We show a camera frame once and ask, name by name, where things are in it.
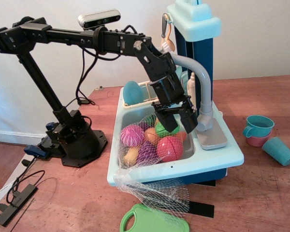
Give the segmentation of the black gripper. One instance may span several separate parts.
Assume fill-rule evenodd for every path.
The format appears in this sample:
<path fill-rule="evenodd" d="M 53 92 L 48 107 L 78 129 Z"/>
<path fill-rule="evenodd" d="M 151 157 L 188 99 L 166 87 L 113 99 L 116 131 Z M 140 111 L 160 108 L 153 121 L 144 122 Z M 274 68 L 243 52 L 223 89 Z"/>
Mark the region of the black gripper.
<path fill-rule="evenodd" d="M 174 131 L 178 124 L 173 114 L 179 114 L 186 133 L 191 133 L 198 125 L 197 115 L 193 109 L 190 97 L 185 95 L 177 74 L 167 74 L 165 77 L 151 81 L 159 103 L 154 104 L 155 113 L 163 127 Z"/>

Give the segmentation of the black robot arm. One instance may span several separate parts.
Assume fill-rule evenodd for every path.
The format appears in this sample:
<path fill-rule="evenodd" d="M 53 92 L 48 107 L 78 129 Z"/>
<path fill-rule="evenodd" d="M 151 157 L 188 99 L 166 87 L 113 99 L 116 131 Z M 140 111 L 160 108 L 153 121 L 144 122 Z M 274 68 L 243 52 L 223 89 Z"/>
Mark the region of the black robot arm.
<path fill-rule="evenodd" d="M 104 26 L 84 31 L 54 29 L 42 17 L 24 17 L 10 29 L 0 28 L 0 53 L 18 57 L 53 109 L 58 122 L 54 129 L 48 130 L 46 144 L 39 145 L 38 150 L 59 157 L 63 165 L 80 168 L 98 159 L 107 139 L 102 131 L 93 130 L 79 111 L 69 112 L 61 104 L 31 56 L 37 43 L 50 42 L 94 49 L 99 55 L 113 53 L 138 58 L 158 97 L 153 107 L 165 129 L 175 129 L 176 114 L 180 115 L 186 132 L 196 128 L 197 115 L 176 75 L 174 55 L 157 50 L 150 37 L 126 29 L 108 30 Z"/>

